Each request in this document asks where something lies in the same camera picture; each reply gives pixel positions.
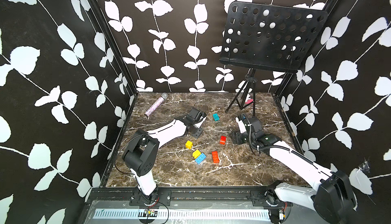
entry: brown marble surface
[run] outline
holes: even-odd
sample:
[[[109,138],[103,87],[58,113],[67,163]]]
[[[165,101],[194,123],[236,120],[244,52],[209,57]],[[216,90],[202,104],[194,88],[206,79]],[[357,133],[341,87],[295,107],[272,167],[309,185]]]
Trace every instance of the brown marble surface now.
[[[269,185],[275,180],[286,181],[294,185],[307,185],[296,173],[279,161],[261,154],[255,156],[248,144],[233,145],[229,138],[231,131],[238,130],[235,121],[240,113],[251,115],[252,106],[240,111],[236,103],[225,114],[225,109],[234,98],[233,93],[170,93],[147,119],[144,112],[158,99],[160,93],[139,93],[132,112],[122,148],[137,129],[145,131],[159,128],[173,120],[174,117],[189,112],[191,105],[207,105],[209,113],[202,124],[204,131],[198,139],[186,134],[162,146],[156,158],[152,173],[159,186],[250,186]],[[215,122],[212,114],[220,117]],[[256,116],[263,122],[264,131],[273,133],[294,147],[282,121],[280,113],[271,94],[257,93]],[[219,143],[220,137],[226,136],[225,145]],[[193,142],[193,148],[187,149],[187,140]],[[200,150],[206,159],[198,165],[192,154]],[[220,164],[214,164],[212,151],[218,151]],[[117,167],[129,172],[120,155]],[[133,187],[136,179],[112,169],[107,187]]]

